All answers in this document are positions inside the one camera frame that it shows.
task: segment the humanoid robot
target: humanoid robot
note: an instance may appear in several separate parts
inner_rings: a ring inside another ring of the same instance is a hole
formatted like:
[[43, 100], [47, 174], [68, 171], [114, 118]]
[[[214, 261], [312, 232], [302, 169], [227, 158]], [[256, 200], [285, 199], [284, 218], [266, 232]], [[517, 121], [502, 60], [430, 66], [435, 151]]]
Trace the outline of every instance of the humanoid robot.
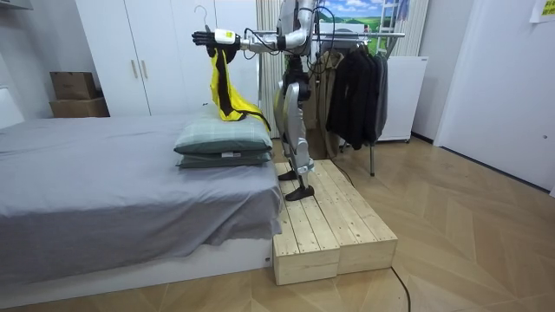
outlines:
[[317, 0], [284, 0], [275, 34], [258, 36], [254, 31], [252, 36], [241, 38], [230, 30], [215, 29], [211, 32], [208, 28], [193, 34], [193, 42], [198, 46], [206, 46], [209, 55], [211, 50], [224, 50], [230, 55], [228, 62], [240, 49], [259, 54], [274, 51], [285, 53], [286, 70], [274, 98], [274, 116], [284, 155], [292, 168], [278, 178], [282, 181], [298, 179], [299, 183], [295, 191], [285, 196], [288, 201], [314, 195], [308, 178], [309, 171], [314, 168], [314, 161], [309, 155], [301, 104], [310, 98], [309, 76], [303, 70], [301, 56], [310, 54], [316, 8]]

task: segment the white wardrobe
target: white wardrobe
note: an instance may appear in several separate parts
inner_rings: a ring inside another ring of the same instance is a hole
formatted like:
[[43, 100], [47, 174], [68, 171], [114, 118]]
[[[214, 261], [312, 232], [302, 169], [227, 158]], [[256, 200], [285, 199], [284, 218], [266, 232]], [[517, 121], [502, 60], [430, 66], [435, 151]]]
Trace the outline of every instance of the white wardrobe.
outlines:
[[[191, 34], [220, 28], [255, 29], [255, 0], [76, 0], [88, 45], [112, 116], [187, 114], [212, 103], [212, 65]], [[236, 11], [246, 18], [227, 18]], [[258, 103], [258, 60], [238, 53], [229, 65], [232, 84]]]

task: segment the brown coat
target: brown coat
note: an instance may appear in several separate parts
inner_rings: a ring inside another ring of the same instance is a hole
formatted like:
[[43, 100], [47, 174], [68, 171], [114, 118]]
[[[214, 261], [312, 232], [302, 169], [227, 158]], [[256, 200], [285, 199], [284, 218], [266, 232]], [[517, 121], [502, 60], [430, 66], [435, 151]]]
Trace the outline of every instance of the brown coat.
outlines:
[[326, 131], [326, 120], [336, 81], [336, 69], [342, 60], [341, 53], [326, 52], [310, 69], [312, 93], [310, 98], [303, 102], [303, 119], [309, 153], [313, 159], [331, 159], [339, 152], [339, 137]]

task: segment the black jacket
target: black jacket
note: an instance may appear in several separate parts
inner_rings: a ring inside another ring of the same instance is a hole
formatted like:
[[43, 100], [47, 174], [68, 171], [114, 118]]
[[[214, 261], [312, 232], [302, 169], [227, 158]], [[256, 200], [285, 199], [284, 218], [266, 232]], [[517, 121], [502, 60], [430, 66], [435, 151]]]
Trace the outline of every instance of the black jacket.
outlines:
[[375, 143], [375, 117], [379, 96], [379, 68], [366, 51], [345, 56], [336, 72], [326, 129], [337, 133], [358, 150]]

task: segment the wooden step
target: wooden step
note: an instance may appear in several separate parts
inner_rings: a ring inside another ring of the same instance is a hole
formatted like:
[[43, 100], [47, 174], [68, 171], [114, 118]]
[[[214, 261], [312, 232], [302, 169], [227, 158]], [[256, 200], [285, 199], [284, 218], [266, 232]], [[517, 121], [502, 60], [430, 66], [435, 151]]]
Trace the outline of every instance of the wooden step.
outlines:
[[[276, 164], [277, 174], [289, 165]], [[315, 196], [285, 202], [283, 233], [276, 235], [274, 271], [278, 285], [337, 274], [391, 267], [396, 235], [330, 160], [315, 161], [309, 174]], [[297, 181], [280, 182], [283, 195]]]

